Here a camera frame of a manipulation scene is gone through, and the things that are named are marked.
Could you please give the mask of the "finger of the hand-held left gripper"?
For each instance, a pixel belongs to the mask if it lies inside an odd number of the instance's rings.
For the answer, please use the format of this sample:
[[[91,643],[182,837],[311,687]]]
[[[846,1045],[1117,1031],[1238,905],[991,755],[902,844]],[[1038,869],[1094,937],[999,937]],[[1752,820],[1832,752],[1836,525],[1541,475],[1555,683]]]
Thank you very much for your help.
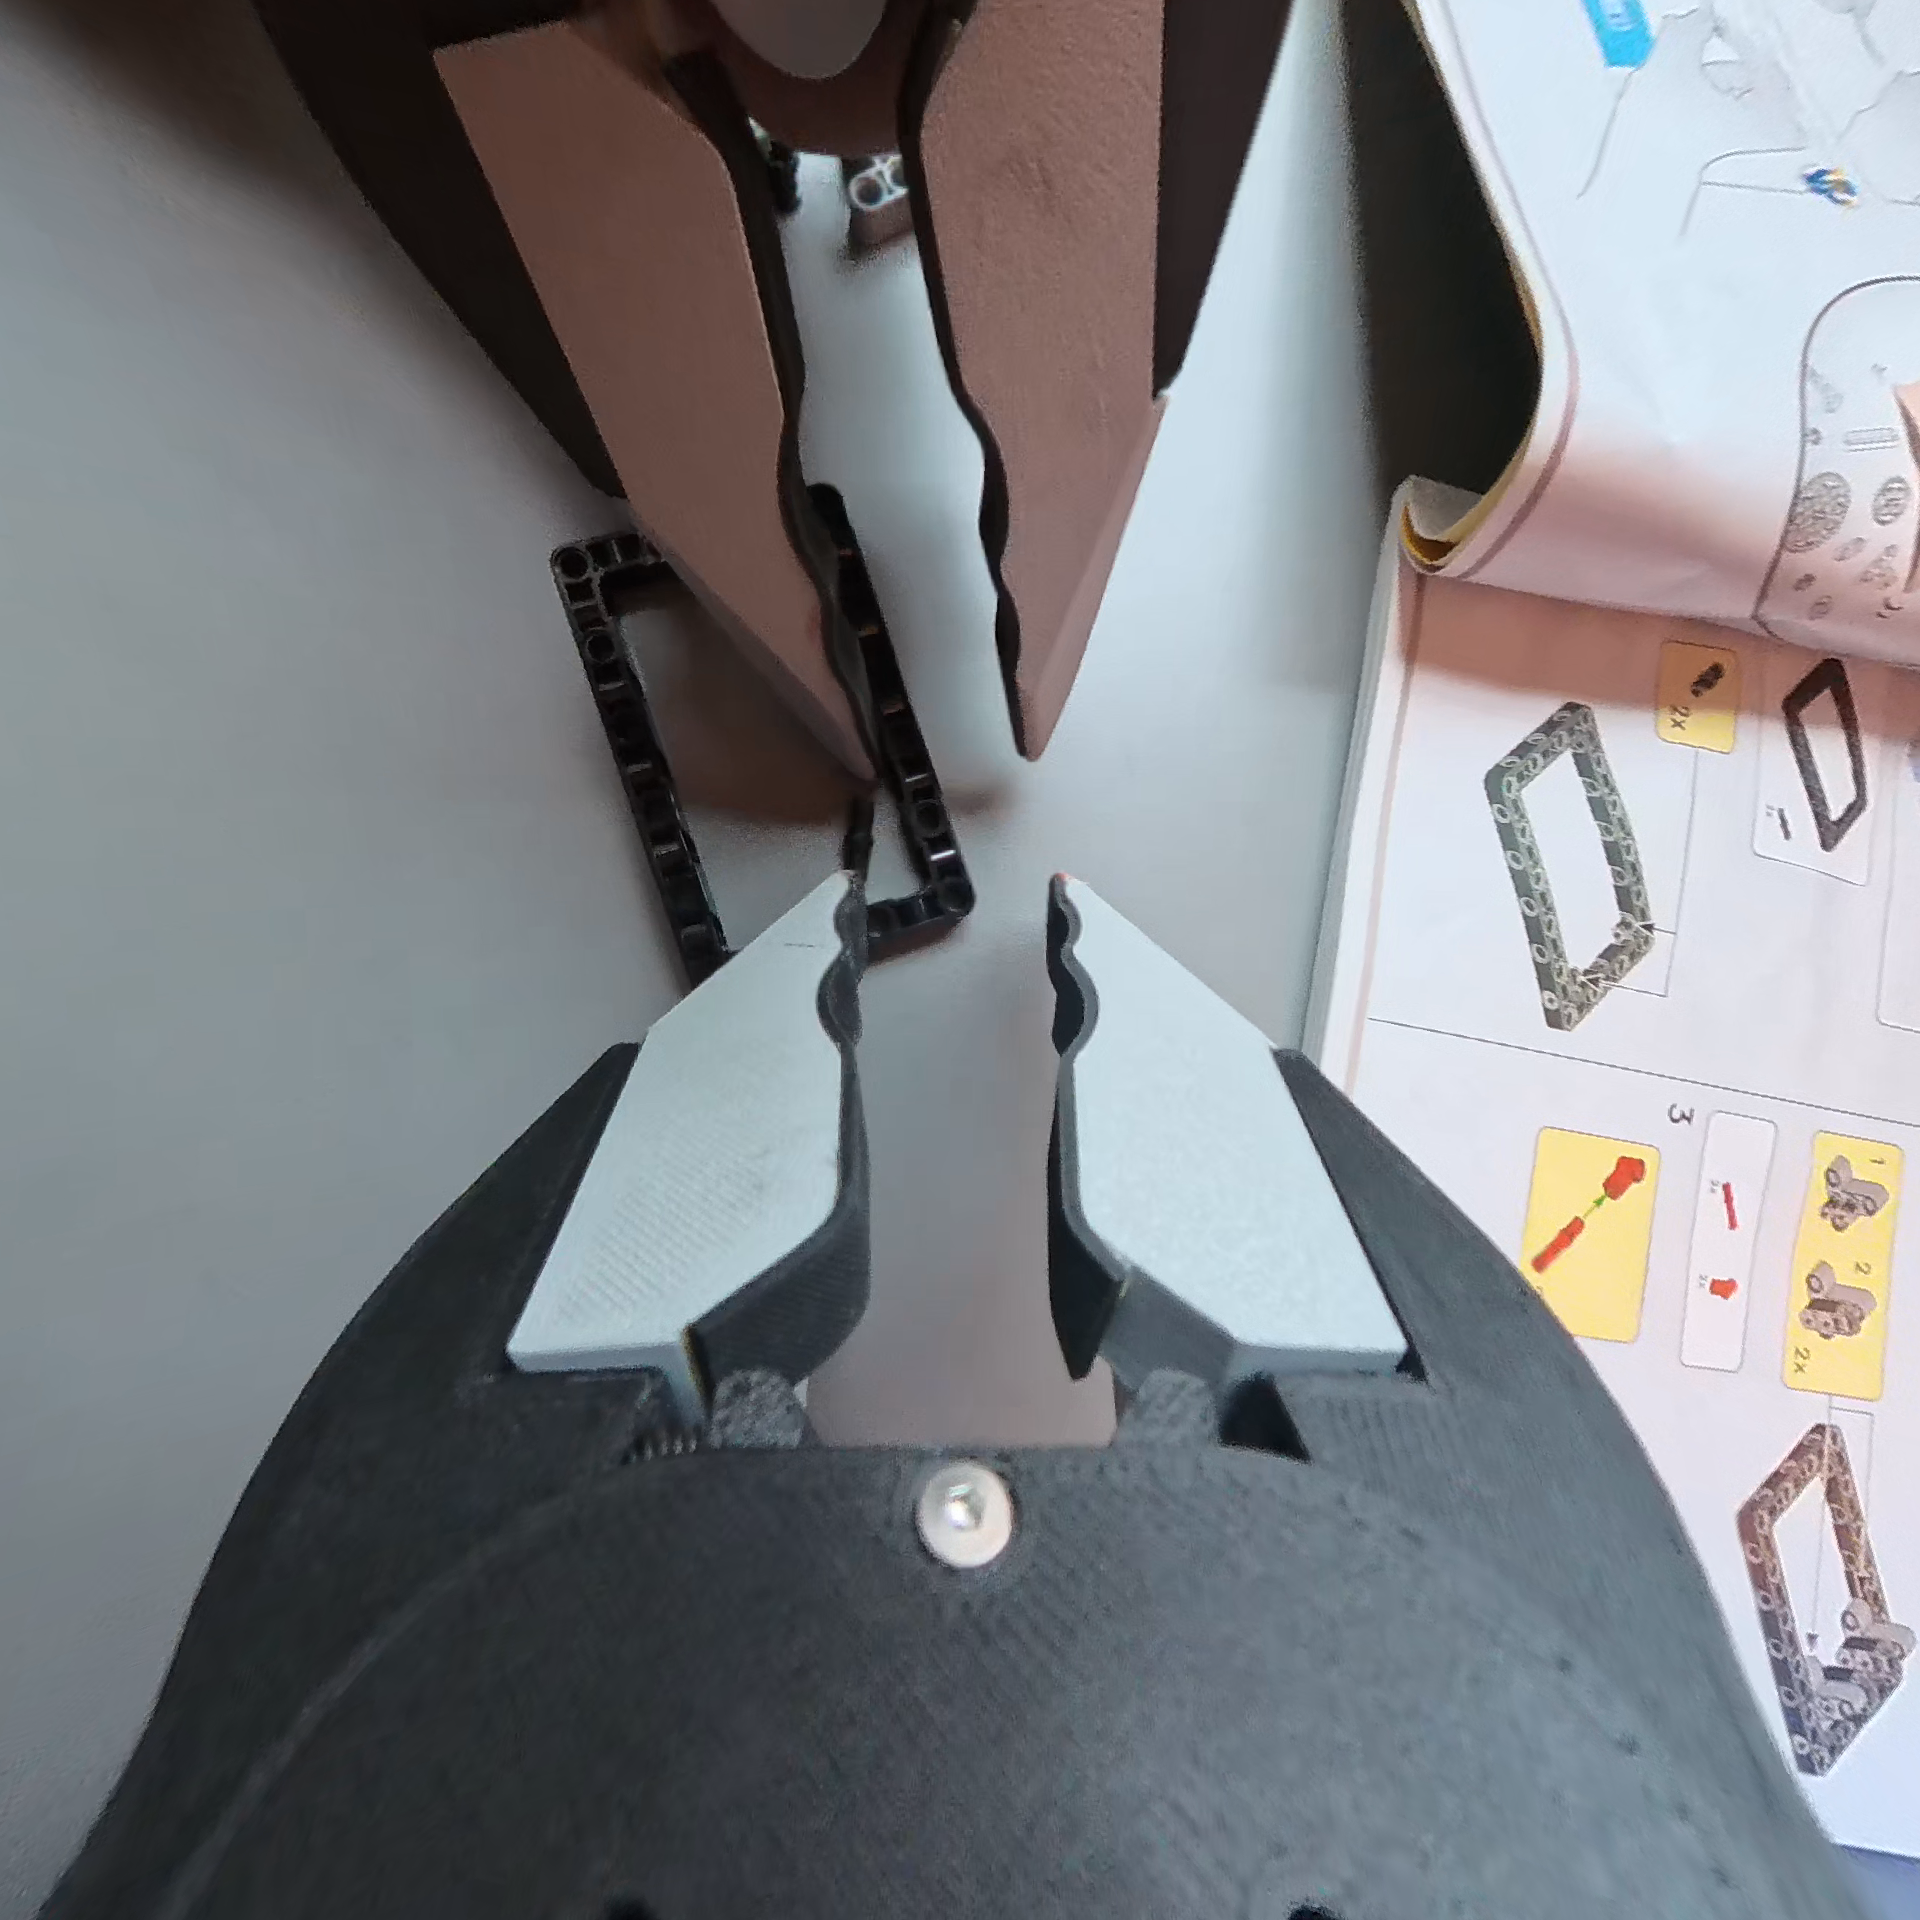
[[[933,329],[980,443],[1015,747],[1072,693],[1159,429],[1164,5],[928,3],[907,176]]]
[[[804,363],[778,343],[736,178],[664,75],[598,22],[435,54],[638,527],[854,778],[875,775],[805,525]]]

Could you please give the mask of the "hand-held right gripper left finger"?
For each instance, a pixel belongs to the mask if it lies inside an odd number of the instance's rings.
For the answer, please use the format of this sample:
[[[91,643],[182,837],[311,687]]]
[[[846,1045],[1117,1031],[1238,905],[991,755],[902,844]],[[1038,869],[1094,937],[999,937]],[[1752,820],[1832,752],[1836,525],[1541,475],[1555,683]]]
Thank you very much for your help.
[[[799,1385],[871,1279],[859,878],[813,886],[642,1038],[505,1340],[519,1374],[653,1372],[699,1426],[737,1374]]]

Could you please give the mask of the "light grey lego connector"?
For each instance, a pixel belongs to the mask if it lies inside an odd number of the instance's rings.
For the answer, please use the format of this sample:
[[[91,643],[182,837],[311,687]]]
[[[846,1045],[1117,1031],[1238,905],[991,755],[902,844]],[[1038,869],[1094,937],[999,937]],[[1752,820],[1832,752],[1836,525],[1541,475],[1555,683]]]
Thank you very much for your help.
[[[846,207],[843,248],[852,257],[871,256],[914,229],[914,205],[899,152],[842,155],[837,160]]]

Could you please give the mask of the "lego instruction booklet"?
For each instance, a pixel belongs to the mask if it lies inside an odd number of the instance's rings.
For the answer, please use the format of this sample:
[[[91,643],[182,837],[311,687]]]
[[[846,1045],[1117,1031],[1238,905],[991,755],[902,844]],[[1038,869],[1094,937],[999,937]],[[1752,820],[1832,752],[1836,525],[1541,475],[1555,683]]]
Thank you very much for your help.
[[[1342,26],[1393,492],[1307,1049],[1915,1859],[1918,5]]]

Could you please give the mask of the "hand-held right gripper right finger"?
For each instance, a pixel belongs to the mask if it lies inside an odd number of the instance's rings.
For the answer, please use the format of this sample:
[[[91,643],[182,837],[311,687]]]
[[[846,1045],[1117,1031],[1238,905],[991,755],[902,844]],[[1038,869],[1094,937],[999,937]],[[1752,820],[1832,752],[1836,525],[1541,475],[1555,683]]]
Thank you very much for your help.
[[[1410,1354],[1283,1058],[1075,876],[1047,884],[1047,1304],[1068,1374],[1207,1388]]]

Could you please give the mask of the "black rectangular lego frame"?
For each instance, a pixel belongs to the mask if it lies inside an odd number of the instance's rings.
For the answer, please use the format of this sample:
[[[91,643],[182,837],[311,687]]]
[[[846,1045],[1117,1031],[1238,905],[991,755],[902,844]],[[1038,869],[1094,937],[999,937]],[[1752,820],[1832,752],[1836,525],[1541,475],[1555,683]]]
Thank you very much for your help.
[[[946,793],[914,712],[843,493],[807,485],[833,547],[833,603],[855,647],[855,708],[873,723],[875,778],[891,799],[917,886],[866,903],[867,956],[891,958],[956,929],[977,900]],[[684,985],[699,987],[734,954],[708,867],[680,799],[640,667],[619,617],[644,589],[677,588],[657,546],[638,530],[558,546],[547,560],[594,714],[632,814],[644,865],[677,956]]]

